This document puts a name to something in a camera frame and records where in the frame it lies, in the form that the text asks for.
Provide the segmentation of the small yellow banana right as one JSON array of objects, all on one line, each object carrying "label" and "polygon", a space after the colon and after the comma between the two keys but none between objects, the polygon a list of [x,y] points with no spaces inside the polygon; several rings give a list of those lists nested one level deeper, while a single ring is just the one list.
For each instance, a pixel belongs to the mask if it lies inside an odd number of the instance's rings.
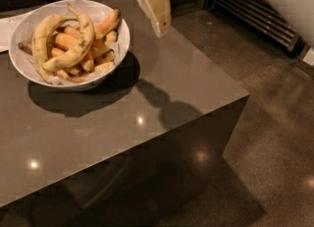
[{"label": "small yellow banana right", "polygon": [[117,39],[118,33],[115,30],[112,30],[106,35],[105,45],[109,47],[112,43],[116,42]]}]

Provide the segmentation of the orange banana in middle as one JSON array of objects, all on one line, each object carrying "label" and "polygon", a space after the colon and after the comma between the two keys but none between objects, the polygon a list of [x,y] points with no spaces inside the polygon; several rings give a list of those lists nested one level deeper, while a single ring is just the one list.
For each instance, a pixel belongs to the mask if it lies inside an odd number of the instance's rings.
[{"label": "orange banana in middle", "polygon": [[69,50],[77,44],[77,39],[66,33],[56,33],[52,36],[53,44],[63,50]]}]

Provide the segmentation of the dark metal vent grille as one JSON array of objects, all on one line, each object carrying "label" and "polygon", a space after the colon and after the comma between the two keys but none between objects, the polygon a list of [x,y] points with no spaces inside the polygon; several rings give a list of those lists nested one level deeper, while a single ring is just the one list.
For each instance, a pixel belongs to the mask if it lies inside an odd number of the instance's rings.
[{"label": "dark metal vent grille", "polygon": [[295,29],[266,0],[211,0],[293,53],[304,44]]}]

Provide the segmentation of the yellow left curved banana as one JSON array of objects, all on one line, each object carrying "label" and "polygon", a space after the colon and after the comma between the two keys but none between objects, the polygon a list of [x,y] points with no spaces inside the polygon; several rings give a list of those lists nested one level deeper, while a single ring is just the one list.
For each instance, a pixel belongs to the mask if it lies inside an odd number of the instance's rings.
[{"label": "yellow left curved banana", "polygon": [[40,76],[50,84],[50,73],[42,68],[42,64],[48,60],[48,49],[52,33],[67,21],[75,21],[73,16],[53,14],[45,17],[35,28],[31,40],[32,57]]}]

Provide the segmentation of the orange banana at rim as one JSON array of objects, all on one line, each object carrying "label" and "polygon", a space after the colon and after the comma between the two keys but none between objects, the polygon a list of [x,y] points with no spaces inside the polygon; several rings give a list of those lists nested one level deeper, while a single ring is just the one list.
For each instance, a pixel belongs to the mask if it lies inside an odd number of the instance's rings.
[{"label": "orange banana at rim", "polygon": [[120,20],[121,11],[119,9],[114,9],[103,21],[95,26],[95,31],[97,33],[107,34],[118,26]]}]

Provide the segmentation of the white paper sheet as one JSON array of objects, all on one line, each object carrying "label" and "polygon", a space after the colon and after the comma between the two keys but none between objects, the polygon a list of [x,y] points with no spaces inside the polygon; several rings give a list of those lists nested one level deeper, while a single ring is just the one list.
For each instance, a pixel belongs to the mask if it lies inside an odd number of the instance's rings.
[{"label": "white paper sheet", "polygon": [[31,12],[0,19],[0,53],[9,50],[11,38],[18,24]]}]

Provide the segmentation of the white bowl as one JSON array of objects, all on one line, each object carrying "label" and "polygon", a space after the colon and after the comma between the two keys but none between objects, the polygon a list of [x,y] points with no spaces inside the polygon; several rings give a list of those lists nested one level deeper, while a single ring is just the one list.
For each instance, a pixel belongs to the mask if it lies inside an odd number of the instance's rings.
[{"label": "white bowl", "polygon": [[62,16],[69,15],[68,3],[72,4],[76,10],[88,14],[95,23],[99,23],[112,11],[112,8],[109,6],[91,0],[62,0],[39,7],[25,14],[16,24],[12,31],[9,44],[9,57],[16,70],[31,82],[63,90],[89,90],[100,85],[105,79],[111,76],[126,57],[130,47],[131,35],[125,20],[121,20],[119,24],[117,41],[110,46],[115,52],[114,66],[107,72],[97,71],[95,74],[88,74],[87,80],[81,84],[63,81],[59,77],[50,77],[53,84],[48,84],[38,73],[33,57],[18,47],[19,42],[31,41],[35,28],[44,18],[54,14]]}]

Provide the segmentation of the yellow banana at bottom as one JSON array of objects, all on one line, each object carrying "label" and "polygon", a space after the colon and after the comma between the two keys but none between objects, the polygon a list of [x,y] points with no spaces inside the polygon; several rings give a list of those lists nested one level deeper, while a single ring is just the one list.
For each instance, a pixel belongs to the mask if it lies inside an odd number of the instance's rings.
[{"label": "yellow banana at bottom", "polygon": [[63,81],[79,84],[103,77],[113,70],[114,67],[114,62],[105,62],[97,65],[92,72],[88,72],[81,65],[75,65],[70,69],[57,71],[56,76]]}]

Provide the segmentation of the long yellow top banana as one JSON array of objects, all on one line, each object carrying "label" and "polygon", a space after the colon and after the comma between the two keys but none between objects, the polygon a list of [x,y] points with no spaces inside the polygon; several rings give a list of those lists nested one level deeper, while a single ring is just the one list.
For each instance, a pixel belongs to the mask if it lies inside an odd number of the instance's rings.
[{"label": "long yellow top banana", "polygon": [[88,14],[77,11],[71,4],[68,10],[73,13],[79,24],[79,36],[76,43],[60,56],[53,57],[42,64],[42,68],[48,72],[71,68],[88,53],[94,40],[95,30],[92,19]]}]

